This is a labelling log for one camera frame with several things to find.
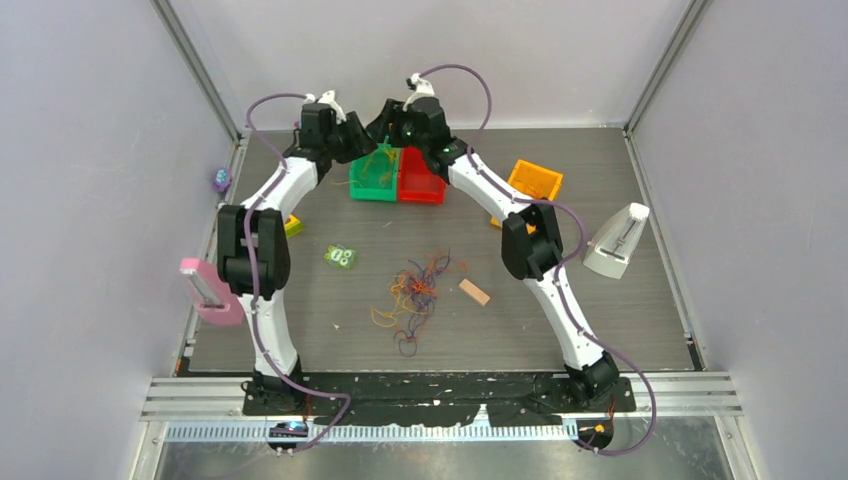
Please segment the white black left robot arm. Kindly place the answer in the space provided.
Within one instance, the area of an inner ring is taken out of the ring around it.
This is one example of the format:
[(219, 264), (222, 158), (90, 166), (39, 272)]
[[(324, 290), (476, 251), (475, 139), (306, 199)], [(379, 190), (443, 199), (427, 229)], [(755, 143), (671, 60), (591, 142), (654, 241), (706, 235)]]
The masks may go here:
[(273, 147), (271, 176), (239, 205), (217, 214), (217, 272), (245, 311), (255, 363), (249, 396), (268, 398), (284, 414), (298, 412), (314, 390), (302, 383), (284, 306), (292, 260), (284, 223), (323, 180), (333, 163), (350, 163), (376, 148), (355, 112), (336, 101), (302, 96), (292, 144)]

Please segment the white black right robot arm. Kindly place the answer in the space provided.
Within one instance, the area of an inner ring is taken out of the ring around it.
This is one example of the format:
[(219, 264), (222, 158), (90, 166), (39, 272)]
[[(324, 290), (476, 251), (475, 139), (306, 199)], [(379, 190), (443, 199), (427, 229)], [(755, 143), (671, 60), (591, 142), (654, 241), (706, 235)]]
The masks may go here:
[(512, 277), (533, 293), (562, 351), (574, 403), (596, 410), (619, 379), (613, 355), (594, 335), (577, 302), (565, 264), (563, 242), (551, 200), (536, 200), (499, 177), (465, 141), (454, 135), (435, 97), (409, 104), (385, 101), (368, 134), (396, 148), (413, 147), (428, 170), (464, 192), (501, 225), (501, 259)]

